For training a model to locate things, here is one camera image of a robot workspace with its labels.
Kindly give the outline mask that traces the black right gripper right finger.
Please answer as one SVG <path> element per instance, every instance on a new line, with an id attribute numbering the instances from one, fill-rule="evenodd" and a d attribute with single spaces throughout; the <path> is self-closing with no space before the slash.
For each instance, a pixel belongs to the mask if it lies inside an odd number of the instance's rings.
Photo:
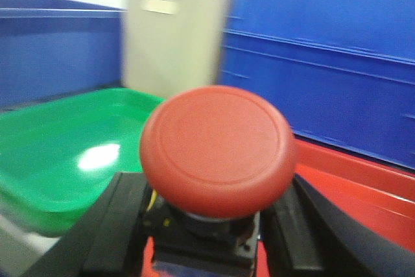
<path id="1" fill-rule="evenodd" d="M 381 237 L 296 175 L 261 213 L 271 276 L 413 276 L 414 253 Z"/>

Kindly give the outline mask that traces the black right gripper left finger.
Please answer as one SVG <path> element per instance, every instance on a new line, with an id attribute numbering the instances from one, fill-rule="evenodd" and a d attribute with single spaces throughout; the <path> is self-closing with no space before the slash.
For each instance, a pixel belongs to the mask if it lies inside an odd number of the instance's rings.
<path id="1" fill-rule="evenodd" d="M 143 174 L 115 174 L 91 208 L 24 276 L 140 276 L 148 201 Z"/>

